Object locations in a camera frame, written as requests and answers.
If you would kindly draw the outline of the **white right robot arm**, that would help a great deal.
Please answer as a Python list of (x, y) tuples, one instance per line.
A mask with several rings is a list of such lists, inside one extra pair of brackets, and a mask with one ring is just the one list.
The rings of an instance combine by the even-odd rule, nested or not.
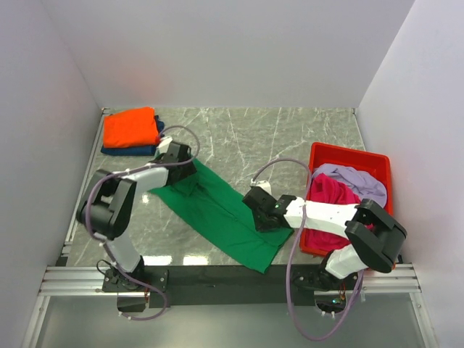
[(359, 204), (312, 202), (292, 195), (275, 199), (253, 186), (242, 202), (252, 211), (258, 231), (302, 227), (349, 242), (330, 251), (318, 271), (326, 289), (335, 289), (347, 276), (367, 268), (390, 273), (407, 238), (405, 228), (372, 199)]

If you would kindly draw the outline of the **green t shirt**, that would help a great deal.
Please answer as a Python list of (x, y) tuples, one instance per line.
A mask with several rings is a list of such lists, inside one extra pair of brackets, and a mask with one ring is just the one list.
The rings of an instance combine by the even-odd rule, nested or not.
[(194, 166), (192, 176), (150, 192), (220, 251), (240, 265), (265, 273), (293, 230), (259, 232), (243, 195), (199, 160), (194, 160)]

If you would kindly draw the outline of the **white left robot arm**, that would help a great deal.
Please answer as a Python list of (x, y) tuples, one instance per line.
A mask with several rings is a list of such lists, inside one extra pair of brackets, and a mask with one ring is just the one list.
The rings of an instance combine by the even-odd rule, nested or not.
[(144, 166), (121, 172), (100, 169), (91, 177), (76, 220), (105, 248), (113, 267), (120, 271), (120, 284), (128, 291), (139, 290), (145, 281), (144, 259), (127, 232), (136, 199), (194, 173), (191, 147), (169, 139), (161, 143), (155, 159)]

